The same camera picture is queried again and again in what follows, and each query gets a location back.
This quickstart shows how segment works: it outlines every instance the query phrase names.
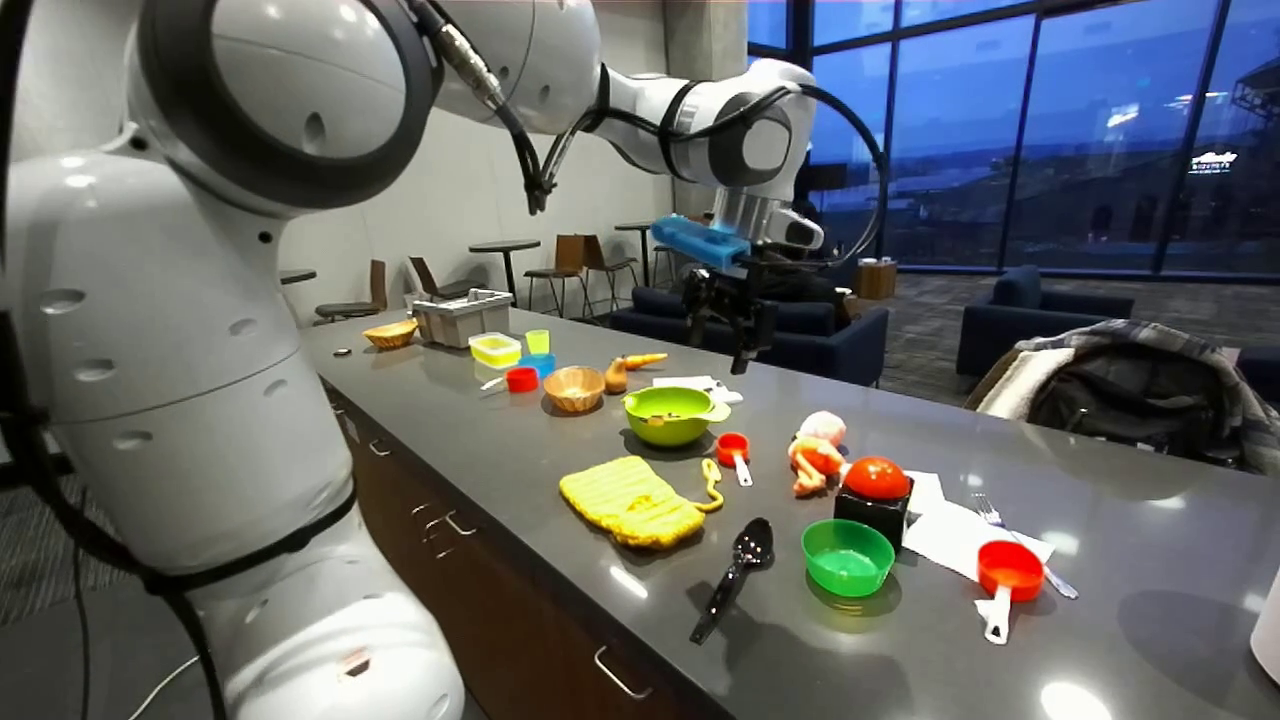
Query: lime green bowl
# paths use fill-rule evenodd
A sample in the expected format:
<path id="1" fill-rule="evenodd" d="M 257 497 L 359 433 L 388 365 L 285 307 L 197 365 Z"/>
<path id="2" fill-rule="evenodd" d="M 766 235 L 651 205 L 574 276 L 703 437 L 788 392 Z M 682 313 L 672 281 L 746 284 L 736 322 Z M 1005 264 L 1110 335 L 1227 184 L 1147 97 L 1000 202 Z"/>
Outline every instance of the lime green bowl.
<path id="1" fill-rule="evenodd" d="M 660 447 L 689 445 L 710 423 L 728 418 L 728 405 L 716 402 L 700 389 L 650 387 L 622 398 L 627 423 L 636 437 Z"/>
<path id="2" fill-rule="evenodd" d="M 878 532 L 852 520 L 823 520 L 800 538 L 814 582 L 841 597 L 878 591 L 893 566 L 893 546 Z"/>

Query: tomato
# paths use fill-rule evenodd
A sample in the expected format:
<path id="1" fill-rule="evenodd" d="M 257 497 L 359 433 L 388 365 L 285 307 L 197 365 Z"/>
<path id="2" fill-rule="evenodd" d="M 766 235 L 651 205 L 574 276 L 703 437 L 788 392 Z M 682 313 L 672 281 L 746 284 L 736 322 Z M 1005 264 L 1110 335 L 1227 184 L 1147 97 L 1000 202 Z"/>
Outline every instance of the tomato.
<path id="1" fill-rule="evenodd" d="M 863 457 L 845 474 L 845 487 L 864 497 L 897 500 L 911 491 L 911 482 L 888 457 Z"/>

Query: black box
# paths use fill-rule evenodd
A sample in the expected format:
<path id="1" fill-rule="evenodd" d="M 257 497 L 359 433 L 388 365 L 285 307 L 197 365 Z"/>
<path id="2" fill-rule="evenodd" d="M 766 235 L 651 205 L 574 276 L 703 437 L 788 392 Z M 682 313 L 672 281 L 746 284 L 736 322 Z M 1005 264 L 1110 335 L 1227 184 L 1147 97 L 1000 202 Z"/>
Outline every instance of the black box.
<path id="1" fill-rule="evenodd" d="M 906 532 L 906 506 L 911 502 L 915 480 L 908 478 L 910 488 L 897 500 L 877 500 L 859 495 L 845 486 L 836 493 L 836 518 L 861 523 L 884 536 L 893 552 L 902 552 L 902 533 Z"/>

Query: metal fork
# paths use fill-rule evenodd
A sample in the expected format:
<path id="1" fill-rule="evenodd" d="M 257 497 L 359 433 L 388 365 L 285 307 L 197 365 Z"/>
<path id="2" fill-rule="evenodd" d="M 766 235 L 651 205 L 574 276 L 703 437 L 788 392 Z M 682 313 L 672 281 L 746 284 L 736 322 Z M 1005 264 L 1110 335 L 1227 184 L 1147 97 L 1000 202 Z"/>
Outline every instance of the metal fork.
<path id="1" fill-rule="evenodd" d="M 1014 541 L 1016 541 L 1018 544 L 1027 547 L 1027 543 L 1023 542 L 1023 538 L 1018 537 L 1018 533 L 1010 530 L 1009 527 L 1005 525 L 1005 520 L 1000 516 L 1000 510 L 996 510 L 996 506 L 992 505 L 989 500 L 987 500 L 986 493 L 980 492 L 973 493 L 973 501 L 974 503 L 978 505 L 978 515 L 982 518 L 984 523 L 1004 529 L 1010 536 L 1012 536 Z M 1075 600 L 1080 597 L 1080 593 L 1078 593 L 1075 588 L 1071 587 L 1070 583 L 1060 578 L 1057 573 L 1050 569 L 1048 562 L 1044 564 L 1044 579 L 1047 579 L 1048 584 L 1053 585 L 1053 589 L 1056 589 L 1059 594 L 1061 594 L 1066 600 Z"/>

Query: glass window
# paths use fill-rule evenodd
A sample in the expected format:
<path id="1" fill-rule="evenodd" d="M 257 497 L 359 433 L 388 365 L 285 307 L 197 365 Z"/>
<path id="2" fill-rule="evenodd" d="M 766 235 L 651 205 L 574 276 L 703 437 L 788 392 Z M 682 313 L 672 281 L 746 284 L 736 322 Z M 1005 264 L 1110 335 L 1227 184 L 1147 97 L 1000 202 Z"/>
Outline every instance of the glass window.
<path id="1" fill-rule="evenodd" d="M 1146 270 L 1216 3 L 1147 0 L 1041 27 L 1006 265 Z"/>
<path id="2" fill-rule="evenodd" d="M 893 0 L 817 0 L 813 44 L 827 45 L 893 29 Z"/>
<path id="3" fill-rule="evenodd" d="M 902 0 L 902 27 L 993 10 L 1024 0 Z"/>
<path id="4" fill-rule="evenodd" d="M 900 263 L 996 265 L 1033 24 L 1027 15 L 899 46 L 884 252 Z"/>
<path id="5" fill-rule="evenodd" d="M 749 0 L 746 41 L 773 47 L 787 46 L 787 0 Z"/>
<path id="6" fill-rule="evenodd" d="M 1184 172 L 1165 269 L 1280 273 L 1280 3 L 1231 3 Z"/>
<path id="7" fill-rule="evenodd" d="M 819 55 L 813 59 L 813 74 L 820 87 L 858 113 L 883 146 L 888 44 Z M 827 231 L 827 250 L 846 249 L 870 220 L 879 179 L 861 138 L 823 104 L 814 117 L 812 143 L 799 195 L 808 195 L 814 204 Z"/>

